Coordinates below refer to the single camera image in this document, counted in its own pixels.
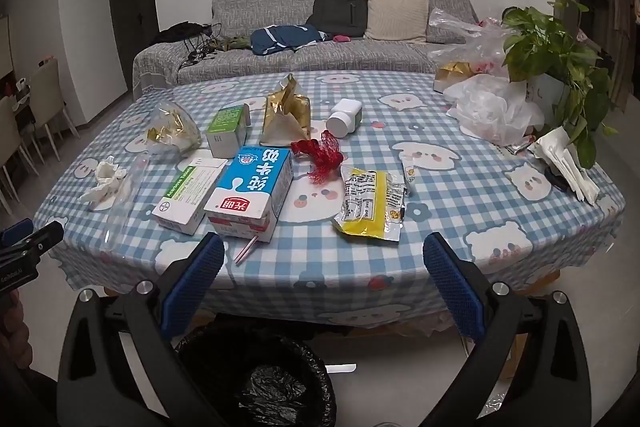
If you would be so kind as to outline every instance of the pothos plant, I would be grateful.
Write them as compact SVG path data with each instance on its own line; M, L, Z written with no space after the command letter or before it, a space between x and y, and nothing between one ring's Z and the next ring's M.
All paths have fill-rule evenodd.
M577 7L580 17L589 11L576 0L555 0L548 4L562 12L570 3ZM564 84L562 97L553 106L556 125L564 126L582 167L590 169L596 159L593 134L599 127L606 136L617 133L603 122L610 107L609 71L594 65L600 57L577 42L556 17L533 7L517 8L505 14L503 23L520 33L504 42L507 55L503 65L508 67L511 82L548 73Z

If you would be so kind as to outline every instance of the human hand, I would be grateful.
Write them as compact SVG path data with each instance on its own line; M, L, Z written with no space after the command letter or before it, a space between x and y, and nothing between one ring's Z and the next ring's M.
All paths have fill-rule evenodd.
M0 317L4 326L4 331L0 333L0 344L19 369L26 369L33 362L33 349L29 344L29 328L24 323L24 309L18 290L12 291L10 295L14 307Z

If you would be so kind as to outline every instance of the sofa backrest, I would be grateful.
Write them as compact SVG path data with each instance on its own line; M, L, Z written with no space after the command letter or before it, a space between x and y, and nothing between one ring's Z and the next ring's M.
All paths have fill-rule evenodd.
M221 23L220 35L237 37L271 24L304 24L314 0L213 0L213 22ZM477 22L470 0L429 0L429 8L440 8L468 23ZM427 41L447 44L464 42L455 33L427 26Z

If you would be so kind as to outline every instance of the trash can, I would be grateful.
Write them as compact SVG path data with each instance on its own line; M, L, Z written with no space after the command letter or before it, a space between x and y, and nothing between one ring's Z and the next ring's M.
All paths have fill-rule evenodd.
M305 343L251 321L214 321L175 349L230 427L335 425L331 380Z

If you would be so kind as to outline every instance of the blue and white checkered tablecloth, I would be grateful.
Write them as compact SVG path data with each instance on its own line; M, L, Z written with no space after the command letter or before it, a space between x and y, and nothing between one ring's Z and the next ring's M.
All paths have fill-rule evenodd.
M347 162L401 174L399 154L413 155L417 194L406 200L399 244L350 241L330 223L342 201L340 180L318 187L296 163L295 178L270 244L260 245L241 266L233 258L245 240L226 238L227 263L203 306L231 314L372 327L445 309L422 261L422 242L440 232L461 259L473 260L491 280L515 289L565 266L580 266L613 241L625 201L610 178L594 167L600 187L596 206L551 187L529 153L513 156L463 134L446 116L449 105L434 91L433 76L392 71L295 73L312 102L314 134L341 98L364 104L355 134L341 140ZM62 263L75 289L88 284L128 291L141 279L156 279L175 259L187 256L206 232L204 219L193 237L160 227L151 216L189 158L159 163L153 158L113 253L99 250L99 232L113 198L90 211L78 201L94 186L97 162L114 155L130 167L145 150L145 129L160 100L179 103L204 131L227 105L249 104L254 126L247 143L257 144L265 96L282 73L191 84L146 93L116 118L60 178L38 210L36 225L57 219L65 239L51 256ZM210 156L204 140L191 153Z

